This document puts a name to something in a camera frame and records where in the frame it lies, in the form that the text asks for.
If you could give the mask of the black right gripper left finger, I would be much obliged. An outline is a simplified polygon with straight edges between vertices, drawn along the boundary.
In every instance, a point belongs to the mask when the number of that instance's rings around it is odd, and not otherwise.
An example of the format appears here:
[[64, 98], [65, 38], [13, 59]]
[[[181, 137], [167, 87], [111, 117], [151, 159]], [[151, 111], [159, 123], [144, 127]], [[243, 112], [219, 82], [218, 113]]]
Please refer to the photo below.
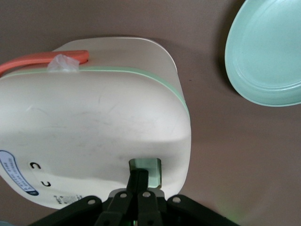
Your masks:
[[126, 190], [117, 192], [107, 201], [87, 196], [34, 223], [32, 226], [121, 226], [132, 225], [127, 213], [134, 193], [141, 188], [141, 170], [130, 171]]

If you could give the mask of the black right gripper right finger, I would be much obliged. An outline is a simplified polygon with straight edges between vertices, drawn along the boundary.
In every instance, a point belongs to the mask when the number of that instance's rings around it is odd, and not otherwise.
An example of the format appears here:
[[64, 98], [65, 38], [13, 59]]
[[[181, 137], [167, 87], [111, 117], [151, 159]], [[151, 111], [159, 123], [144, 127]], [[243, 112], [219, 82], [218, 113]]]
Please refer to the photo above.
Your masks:
[[194, 201], [176, 194], [165, 200], [148, 188], [149, 172], [137, 170], [139, 226], [236, 226], [237, 223]]

